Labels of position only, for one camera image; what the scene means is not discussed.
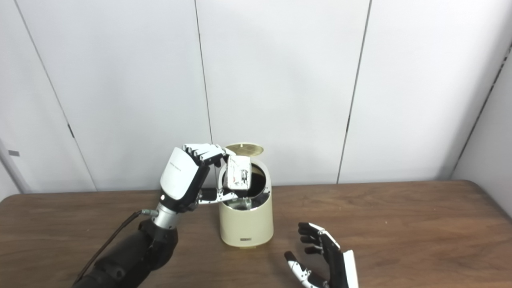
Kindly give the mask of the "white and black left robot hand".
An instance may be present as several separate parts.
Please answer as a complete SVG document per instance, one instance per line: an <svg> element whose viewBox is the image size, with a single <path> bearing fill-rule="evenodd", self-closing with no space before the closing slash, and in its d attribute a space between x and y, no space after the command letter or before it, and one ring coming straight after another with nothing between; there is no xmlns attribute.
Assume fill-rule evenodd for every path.
<svg viewBox="0 0 512 288"><path fill-rule="evenodd" d="M170 211L194 211L199 204L216 204L247 196L247 191L218 188L202 191L212 165L220 167L235 153L214 144L185 144L175 147L160 179L160 203Z"/></svg>

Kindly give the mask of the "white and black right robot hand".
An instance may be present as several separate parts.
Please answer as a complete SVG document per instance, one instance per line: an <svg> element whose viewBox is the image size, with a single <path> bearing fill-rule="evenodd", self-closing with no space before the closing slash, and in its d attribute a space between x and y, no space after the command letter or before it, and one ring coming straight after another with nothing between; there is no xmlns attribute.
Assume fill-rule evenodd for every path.
<svg viewBox="0 0 512 288"><path fill-rule="evenodd" d="M304 288L358 288L357 268L353 250L343 252L341 246L325 229L310 222L298 223L300 242L309 244L306 254L321 255L329 268L325 279L302 264L291 251L284 253L287 264Z"/></svg>

